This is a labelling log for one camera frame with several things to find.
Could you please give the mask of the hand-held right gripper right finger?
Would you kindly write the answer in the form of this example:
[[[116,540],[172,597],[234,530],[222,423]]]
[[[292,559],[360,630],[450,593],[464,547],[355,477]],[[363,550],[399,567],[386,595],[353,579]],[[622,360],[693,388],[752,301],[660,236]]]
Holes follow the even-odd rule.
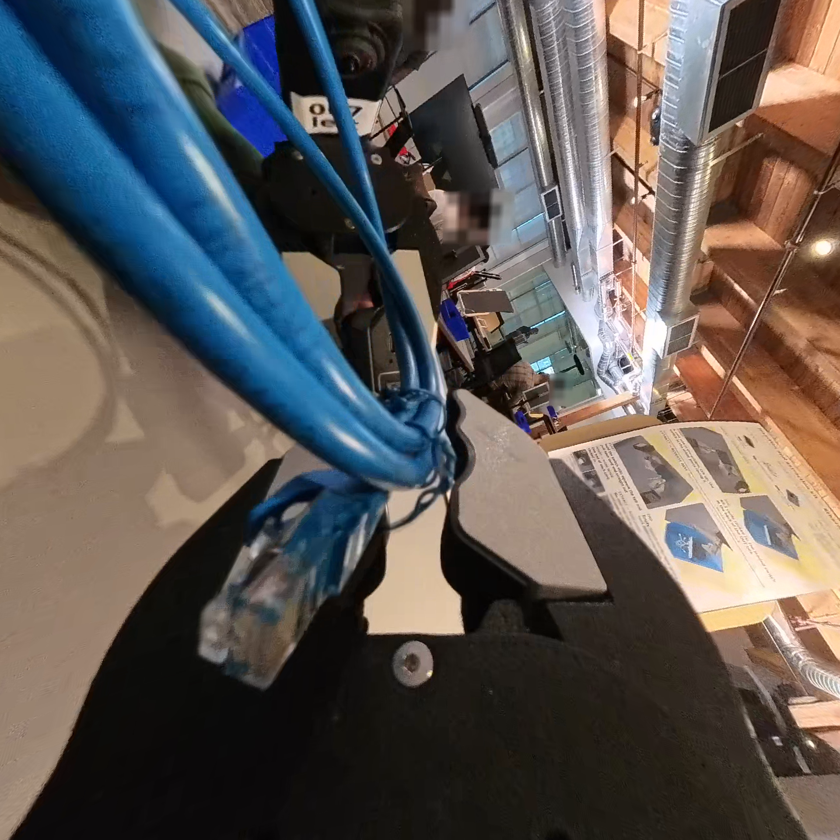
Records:
[[[540,601],[596,601],[607,586],[550,459],[518,425],[454,391],[465,467],[450,495],[453,530]]]

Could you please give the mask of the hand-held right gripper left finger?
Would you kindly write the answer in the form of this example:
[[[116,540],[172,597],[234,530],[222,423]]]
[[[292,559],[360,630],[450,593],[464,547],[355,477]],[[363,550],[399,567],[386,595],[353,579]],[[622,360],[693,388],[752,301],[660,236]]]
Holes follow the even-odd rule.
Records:
[[[303,447],[290,448],[280,459],[276,475],[269,485],[267,495],[274,496],[288,482],[312,472],[332,469],[331,465],[308,452]]]

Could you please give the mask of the black ethernet adapter hub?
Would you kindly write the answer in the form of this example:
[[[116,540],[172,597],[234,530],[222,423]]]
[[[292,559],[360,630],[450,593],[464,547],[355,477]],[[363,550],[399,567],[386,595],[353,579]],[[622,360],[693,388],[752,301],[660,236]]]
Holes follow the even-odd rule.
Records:
[[[396,355],[396,344],[384,307],[370,310],[363,335],[366,341],[368,381],[373,393],[382,395],[386,391],[399,388],[402,375]]]

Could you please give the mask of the person's left forearm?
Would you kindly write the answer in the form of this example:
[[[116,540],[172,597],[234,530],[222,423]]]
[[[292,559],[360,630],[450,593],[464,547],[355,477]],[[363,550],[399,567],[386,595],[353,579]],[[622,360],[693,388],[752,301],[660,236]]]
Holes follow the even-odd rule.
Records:
[[[161,42],[156,46],[228,167],[245,191],[252,193],[261,182],[263,156],[219,110],[205,71]]]

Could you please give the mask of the instruction sheet on stand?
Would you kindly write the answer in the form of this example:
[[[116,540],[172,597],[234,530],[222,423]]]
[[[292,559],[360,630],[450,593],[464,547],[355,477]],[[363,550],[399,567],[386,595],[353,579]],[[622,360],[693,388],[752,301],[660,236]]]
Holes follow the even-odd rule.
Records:
[[[608,421],[539,444],[646,543],[706,630],[761,623],[786,598],[838,596],[838,497],[783,435]]]

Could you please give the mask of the silver air duct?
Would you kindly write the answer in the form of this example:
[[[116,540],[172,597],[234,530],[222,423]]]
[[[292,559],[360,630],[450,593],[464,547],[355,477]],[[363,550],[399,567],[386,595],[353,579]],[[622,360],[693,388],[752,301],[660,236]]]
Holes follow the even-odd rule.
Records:
[[[669,4],[645,353],[689,346],[690,287],[711,206],[718,137],[759,105],[780,1]]]
[[[498,2],[553,263],[592,307],[595,379],[620,392],[613,328],[613,195],[606,9],[596,1]]]

